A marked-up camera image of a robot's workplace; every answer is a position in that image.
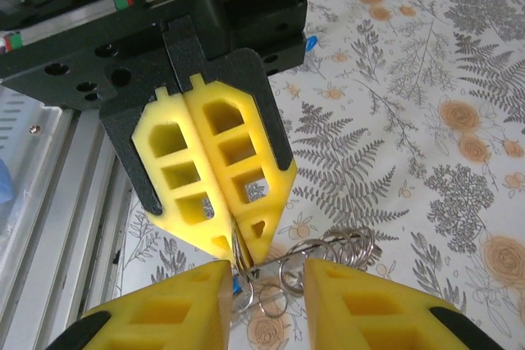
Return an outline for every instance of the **metal spring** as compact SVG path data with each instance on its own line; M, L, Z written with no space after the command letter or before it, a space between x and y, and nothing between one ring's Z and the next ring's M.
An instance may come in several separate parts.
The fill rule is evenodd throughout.
M368 266L373 265L382 254L382 250L376 245L374 231L368 227L362 227L360 229L332 230L319 239L306 239L295 244L284 256L267 261L260 266L249 268L249 264L244 260L240 253L240 244L235 231L232 234L232 240L233 255L239 276L244 278L249 286L248 301L244 306L235 310L234 313L241 313L252 306L255 298L253 283L258 280L257 273L271 264L275 265L278 263L278 278L280 286L277 284L264 284L258 295L259 309L265 316L272 318L282 316L286 311L288 302L285 297L284 309L277 314L270 313L264 308L263 300L261 299L264 290L268 288L277 288L280 294L285 296L286 294L289 294L293 297L302 297L304 294L304 275L302 270L299 272L298 277L294 277L292 271L286 269L286 264L293 257L303 255L305 258L308 258L311 257L314 252L322 251L324 248L324 253L322 254L323 259L344 266L351 266L359 270L366 270ZM295 285L290 284L287 277L294 277L297 283Z

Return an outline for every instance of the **floral tablecloth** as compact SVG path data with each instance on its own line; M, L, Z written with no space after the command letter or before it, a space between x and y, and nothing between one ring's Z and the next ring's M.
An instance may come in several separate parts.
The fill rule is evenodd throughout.
M317 43L271 77L299 167L271 256L333 226L369 225L384 251L369 272L452 302L523 350L525 0L309 0L308 10ZM148 223L135 199L116 295L210 260ZM309 348L303 303L279 319L250 312L230 342Z

